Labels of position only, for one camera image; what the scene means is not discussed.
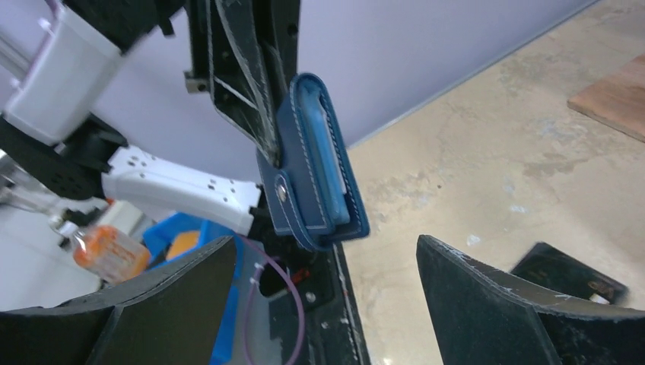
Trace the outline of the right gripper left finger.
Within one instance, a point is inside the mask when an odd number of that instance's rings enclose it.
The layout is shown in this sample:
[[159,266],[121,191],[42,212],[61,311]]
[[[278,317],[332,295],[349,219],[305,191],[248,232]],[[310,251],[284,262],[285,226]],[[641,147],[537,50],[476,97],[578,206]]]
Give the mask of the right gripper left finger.
[[148,291],[161,282],[143,273],[52,308],[1,314],[3,364],[143,364],[137,325]]

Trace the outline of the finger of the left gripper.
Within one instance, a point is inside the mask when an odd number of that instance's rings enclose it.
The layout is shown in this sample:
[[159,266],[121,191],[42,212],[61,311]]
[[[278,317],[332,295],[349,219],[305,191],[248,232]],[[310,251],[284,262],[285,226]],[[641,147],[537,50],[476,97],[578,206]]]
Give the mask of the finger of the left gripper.
[[297,73],[300,0],[262,1],[262,34],[268,76],[273,91],[287,91]]
[[251,1],[187,1],[191,94],[209,94],[215,109],[253,141],[271,164],[280,164],[275,98],[256,34]]

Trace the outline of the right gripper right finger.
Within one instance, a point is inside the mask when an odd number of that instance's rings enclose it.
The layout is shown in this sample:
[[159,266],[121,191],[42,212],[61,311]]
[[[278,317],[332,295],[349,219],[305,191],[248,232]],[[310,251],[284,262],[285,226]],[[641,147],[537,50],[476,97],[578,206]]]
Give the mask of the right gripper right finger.
[[644,313],[580,299],[421,235],[416,260],[445,364],[642,364]]

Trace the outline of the black credit card stack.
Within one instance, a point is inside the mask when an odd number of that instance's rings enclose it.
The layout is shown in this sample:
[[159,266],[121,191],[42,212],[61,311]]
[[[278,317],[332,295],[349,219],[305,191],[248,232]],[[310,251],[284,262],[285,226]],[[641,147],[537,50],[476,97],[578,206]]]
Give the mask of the black credit card stack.
[[628,287],[545,242],[537,242],[510,270],[541,287],[597,303],[624,302]]

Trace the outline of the blue leather card holder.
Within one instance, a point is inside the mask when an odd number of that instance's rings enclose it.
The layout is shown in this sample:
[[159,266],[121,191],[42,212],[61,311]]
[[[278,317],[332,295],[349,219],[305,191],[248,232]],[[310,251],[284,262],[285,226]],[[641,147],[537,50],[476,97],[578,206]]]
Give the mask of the blue leather card holder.
[[329,92],[314,74],[296,75],[277,112],[278,167],[256,155],[275,233],[309,251],[366,237],[367,213]]

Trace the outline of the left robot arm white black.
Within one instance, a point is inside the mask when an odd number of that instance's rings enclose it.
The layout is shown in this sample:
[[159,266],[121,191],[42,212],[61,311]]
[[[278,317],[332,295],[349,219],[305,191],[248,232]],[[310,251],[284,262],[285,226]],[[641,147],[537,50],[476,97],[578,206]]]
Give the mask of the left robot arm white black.
[[272,230],[266,189],[160,159],[91,112],[135,45],[188,18],[191,94],[278,166],[276,113],[297,72],[298,1],[51,1],[55,23],[1,111],[1,147],[71,200],[115,198],[181,211],[259,238]]

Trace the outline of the blue plastic bin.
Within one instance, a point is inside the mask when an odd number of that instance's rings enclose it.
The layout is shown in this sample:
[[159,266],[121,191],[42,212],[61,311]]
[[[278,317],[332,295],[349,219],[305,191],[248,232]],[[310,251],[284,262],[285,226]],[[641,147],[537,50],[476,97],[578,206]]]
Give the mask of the blue plastic bin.
[[136,355],[143,364],[225,364],[232,358],[244,249],[230,229],[177,213],[148,228],[154,254],[138,315]]

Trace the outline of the orange capped bottle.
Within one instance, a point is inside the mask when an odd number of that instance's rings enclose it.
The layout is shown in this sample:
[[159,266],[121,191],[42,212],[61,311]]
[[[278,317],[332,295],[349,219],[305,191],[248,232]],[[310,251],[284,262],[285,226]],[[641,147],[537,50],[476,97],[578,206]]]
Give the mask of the orange capped bottle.
[[87,227],[60,216],[49,219],[49,225],[66,244],[63,250],[74,262],[108,284],[119,284],[141,274],[152,258],[141,242],[142,230],[150,221],[145,217],[104,216]]

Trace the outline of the brown wooden board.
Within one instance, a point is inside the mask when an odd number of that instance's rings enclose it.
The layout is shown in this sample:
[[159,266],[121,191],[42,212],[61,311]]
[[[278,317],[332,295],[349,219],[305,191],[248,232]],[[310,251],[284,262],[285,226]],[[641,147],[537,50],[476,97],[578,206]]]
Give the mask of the brown wooden board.
[[567,106],[638,141],[644,141],[644,55],[585,87]]

